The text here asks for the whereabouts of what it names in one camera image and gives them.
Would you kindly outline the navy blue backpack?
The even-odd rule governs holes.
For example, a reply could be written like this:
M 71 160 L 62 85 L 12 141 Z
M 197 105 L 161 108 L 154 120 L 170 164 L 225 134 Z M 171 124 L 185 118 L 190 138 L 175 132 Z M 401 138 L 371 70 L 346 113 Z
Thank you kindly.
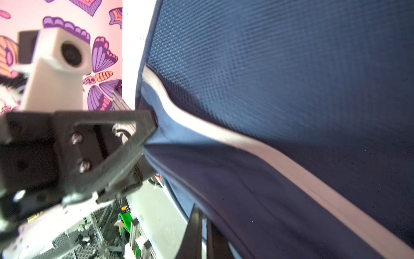
M 413 258 L 413 1 L 158 1 L 136 93 L 241 257 Z

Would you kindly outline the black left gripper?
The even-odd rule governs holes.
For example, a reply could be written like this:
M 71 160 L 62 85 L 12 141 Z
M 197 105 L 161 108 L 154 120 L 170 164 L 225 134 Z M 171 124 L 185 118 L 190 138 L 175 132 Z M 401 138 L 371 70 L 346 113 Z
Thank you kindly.
M 125 196 L 142 184 L 134 168 L 156 129 L 149 110 L 1 114 L 1 216 L 20 222 L 61 200 Z

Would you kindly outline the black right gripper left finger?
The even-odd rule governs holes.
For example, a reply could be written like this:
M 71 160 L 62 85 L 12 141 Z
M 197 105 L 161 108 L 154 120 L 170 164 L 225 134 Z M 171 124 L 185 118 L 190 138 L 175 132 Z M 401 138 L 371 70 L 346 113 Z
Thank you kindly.
M 202 258 L 202 221 L 203 213 L 194 205 L 175 259 Z

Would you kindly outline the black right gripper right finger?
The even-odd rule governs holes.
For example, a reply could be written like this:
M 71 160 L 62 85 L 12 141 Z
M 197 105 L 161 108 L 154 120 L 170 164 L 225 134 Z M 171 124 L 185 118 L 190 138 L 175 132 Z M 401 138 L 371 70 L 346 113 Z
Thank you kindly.
M 207 259 L 234 259 L 226 237 L 210 220 L 207 220 Z

